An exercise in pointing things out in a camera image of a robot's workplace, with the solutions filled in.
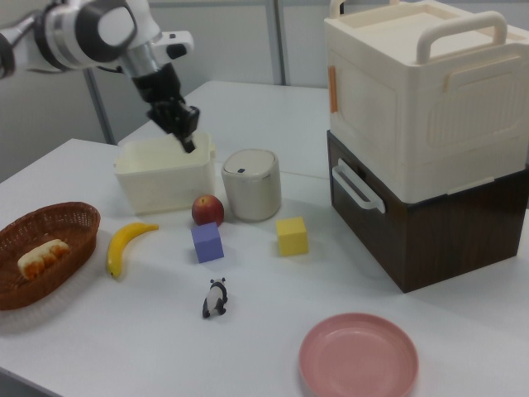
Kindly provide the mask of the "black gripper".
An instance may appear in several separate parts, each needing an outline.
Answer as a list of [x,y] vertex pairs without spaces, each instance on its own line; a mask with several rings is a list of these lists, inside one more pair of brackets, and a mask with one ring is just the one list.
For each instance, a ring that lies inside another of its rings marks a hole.
[[[197,130],[200,110],[184,103],[179,78],[172,64],[153,73],[132,79],[142,100],[150,105],[148,118],[166,134],[179,136],[186,153],[195,150],[193,133]],[[179,122],[174,110],[180,108]]]

